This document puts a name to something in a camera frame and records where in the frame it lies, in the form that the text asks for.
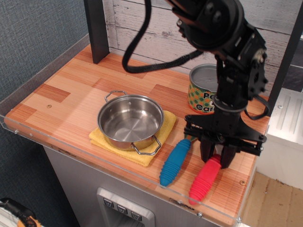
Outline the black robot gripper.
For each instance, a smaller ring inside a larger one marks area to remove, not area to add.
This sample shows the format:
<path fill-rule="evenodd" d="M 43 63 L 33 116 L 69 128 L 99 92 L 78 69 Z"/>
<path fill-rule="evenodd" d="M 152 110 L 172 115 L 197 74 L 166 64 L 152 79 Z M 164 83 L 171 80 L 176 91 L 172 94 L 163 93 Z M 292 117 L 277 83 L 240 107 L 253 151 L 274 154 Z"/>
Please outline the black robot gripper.
<path fill-rule="evenodd" d="M 236 153 L 241 151 L 259 156 L 264 134 L 249 127 L 239 113 L 216 111 L 210 115 L 187 115 L 185 133 L 200 140 L 201 159 L 206 163 L 214 154 L 216 144 L 222 145 L 221 169 L 228 168 Z"/>

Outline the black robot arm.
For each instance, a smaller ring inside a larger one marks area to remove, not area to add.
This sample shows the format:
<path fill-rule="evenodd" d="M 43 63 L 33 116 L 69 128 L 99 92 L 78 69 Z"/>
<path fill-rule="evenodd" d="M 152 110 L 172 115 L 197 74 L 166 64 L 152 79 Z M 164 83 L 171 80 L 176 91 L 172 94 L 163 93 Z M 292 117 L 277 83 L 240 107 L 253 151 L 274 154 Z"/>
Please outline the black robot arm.
<path fill-rule="evenodd" d="M 259 155 L 266 137 L 246 125 L 241 114 L 247 111 L 249 101 L 264 102 L 260 93 L 267 84 L 265 40 L 247 22 L 237 0 L 172 0 L 170 4 L 181 22 L 180 33 L 217 61 L 214 113 L 187 115 L 185 133 L 200 141 L 203 161 L 221 145 L 222 168 L 227 168 L 240 151 Z"/>

